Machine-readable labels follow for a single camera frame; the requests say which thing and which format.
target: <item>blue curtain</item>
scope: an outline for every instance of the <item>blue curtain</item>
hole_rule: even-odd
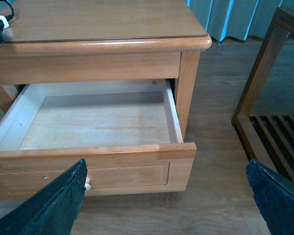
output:
[[[209,35],[246,40],[264,38],[277,7],[294,6],[294,0],[185,0]]]

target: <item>open drawer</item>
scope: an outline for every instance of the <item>open drawer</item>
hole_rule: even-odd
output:
[[[86,196],[183,191],[195,152],[164,79],[30,84],[0,123],[0,200],[29,198],[81,158]]]

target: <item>drawer knob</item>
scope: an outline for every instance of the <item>drawer knob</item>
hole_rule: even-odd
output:
[[[86,181],[85,181],[85,191],[89,191],[91,189],[89,181],[90,181],[90,179],[87,177]]]

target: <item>cable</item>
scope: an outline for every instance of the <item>cable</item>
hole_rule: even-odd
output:
[[[6,20],[9,22],[14,17],[14,9],[13,9],[12,5],[7,0],[0,0],[0,1],[5,2],[11,8],[11,12],[12,12],[11,15],[5,16]]]

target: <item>table leg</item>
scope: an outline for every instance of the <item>table leg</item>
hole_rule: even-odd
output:
[[[17,96],[18,91],[14,85],[2,85],[0,83],[0,108],[4,113],[8,111]]]
[[[236,107],[232,118],[232,125],[235,125],[238,117],[250,115],[288,33],[288,30],[277,24],[274,20],[271,21],[239,104]]]
[[[200,51],[183,51],[176,91],[176,109],[184,139],[193,89],[196,79]]]

